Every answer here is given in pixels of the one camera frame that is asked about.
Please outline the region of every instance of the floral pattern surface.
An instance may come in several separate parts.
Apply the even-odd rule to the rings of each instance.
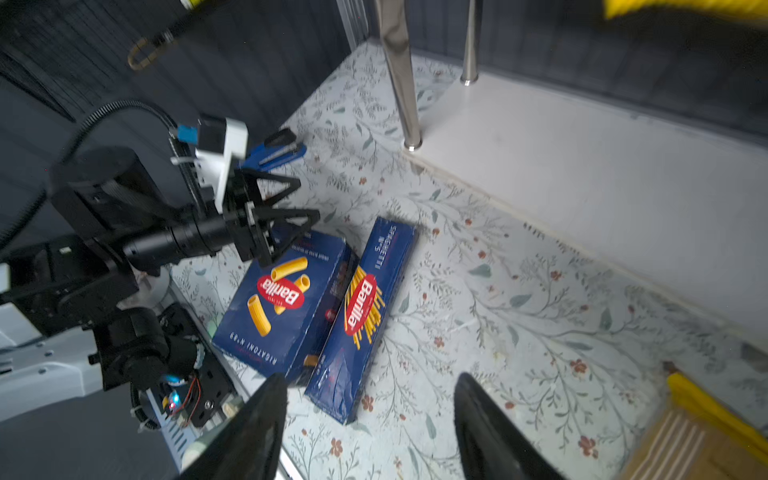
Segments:
[[[458,77],[414,58],[419,110]],[[341,426],[292,388],[283,446],[307,480],[462,478],[452,392],[470,372],[568,478],[612,478],[665,398],[673,361],[754,425],[768,376],[740,341],[636,281],[411,164],[382,49],[363,44],[288,120],[306,143],[285,205],[358,252],[377,215],[421,230],[358,408]],[[172,269],[215,331],[248,265],[226,247]],[[263,379],[231,360],[249,392]]]

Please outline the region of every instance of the pasta box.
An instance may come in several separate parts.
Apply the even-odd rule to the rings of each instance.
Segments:
[[[277,240],[284,228],[274,229]],[[273,266],[251,263],[214,334],[214,345],[264,376],[282,373],[288,383],[306,379],[356,262],[344,239],[311,230]]]
[[[342,424],[354,420],[366,371],[381,340],[416,229],[377,218],[304,395]]]

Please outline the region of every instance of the blue pasta box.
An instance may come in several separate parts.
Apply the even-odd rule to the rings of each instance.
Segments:
[[[276,238],[280,228],[274,230]],[[214,345],[264,376],[301,383],[317,364],[357,255],[342,238],[311,230],[269,268],[250,265]]]
[[[413,226],[376,219],[344,296],[343,308],[304,392],[343,425],[355,418],[366,371],[415,243]]]

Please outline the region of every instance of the barilla logo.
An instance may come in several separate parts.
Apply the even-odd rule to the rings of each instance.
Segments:
[[[376,277],[366,274],[358,266],[344,303],[344,331],[354,339],[358,350],[362,330],[366,332],[368,343],[373,344],[373,334],[382,322],[380,310],[383,307],[382,291],[376,285]]]
[[[273,281],[270,275],[262,276],[257,289],[267,302],[275,306],[295,310],[304,304],[304,293],[294,282],[285,278]]]

